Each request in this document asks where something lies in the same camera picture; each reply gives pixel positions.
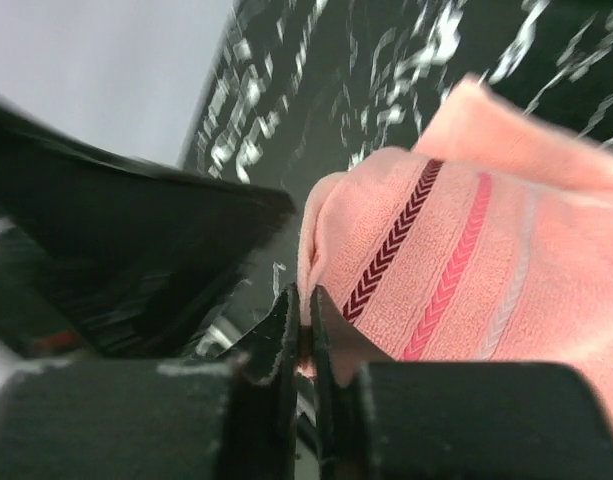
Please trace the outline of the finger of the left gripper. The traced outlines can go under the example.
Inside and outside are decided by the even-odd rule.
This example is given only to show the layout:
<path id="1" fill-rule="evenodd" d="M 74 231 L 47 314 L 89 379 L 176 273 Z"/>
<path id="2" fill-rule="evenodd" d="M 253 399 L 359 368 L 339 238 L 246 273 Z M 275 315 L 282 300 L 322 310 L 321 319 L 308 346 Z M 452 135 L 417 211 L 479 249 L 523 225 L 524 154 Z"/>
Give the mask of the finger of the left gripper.
<path id="1" fill-rule="evenodd" d="M 0 100 L 0 339 L 25 357 L 187 354 L 294 212 L 285 192 L 125 158 Z"/>

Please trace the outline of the pink towel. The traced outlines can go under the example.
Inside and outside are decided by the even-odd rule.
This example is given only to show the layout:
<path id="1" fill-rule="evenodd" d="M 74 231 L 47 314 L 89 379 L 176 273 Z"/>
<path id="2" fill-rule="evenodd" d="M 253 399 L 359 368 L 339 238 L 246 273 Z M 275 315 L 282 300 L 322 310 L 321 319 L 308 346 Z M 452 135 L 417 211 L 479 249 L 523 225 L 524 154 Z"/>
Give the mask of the pink towel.
<path id="1" fill-rule="evenodd" d="M 572 365 L 613 422 L 613 150 L 472 77 L 412 150 L 314 186 L 297 285 L 397 360 Z"/>

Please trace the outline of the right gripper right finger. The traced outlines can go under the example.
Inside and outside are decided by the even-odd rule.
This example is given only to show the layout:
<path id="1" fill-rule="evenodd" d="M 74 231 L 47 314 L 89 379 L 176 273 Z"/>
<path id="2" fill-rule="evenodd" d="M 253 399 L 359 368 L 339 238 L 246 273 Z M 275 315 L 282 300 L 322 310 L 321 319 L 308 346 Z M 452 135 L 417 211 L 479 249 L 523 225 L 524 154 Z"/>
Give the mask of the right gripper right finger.
<path id="1" fill-rule="evenodd" d="M 324 479 L 613 479 L 613 428 L 576 370 L 395 362 L 309 300 Z"/>

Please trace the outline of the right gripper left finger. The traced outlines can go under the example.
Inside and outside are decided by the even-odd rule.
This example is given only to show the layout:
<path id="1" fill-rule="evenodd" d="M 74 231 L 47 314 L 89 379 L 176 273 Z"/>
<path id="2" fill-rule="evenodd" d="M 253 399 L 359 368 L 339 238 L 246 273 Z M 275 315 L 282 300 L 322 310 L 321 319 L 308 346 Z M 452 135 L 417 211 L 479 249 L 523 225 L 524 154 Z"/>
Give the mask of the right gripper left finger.
<path id="1" fill-rule="evenodd" d="M 290 479 L 299 296 L 216 360 L 20 363 L 0 387 L 0 479 Z"/>

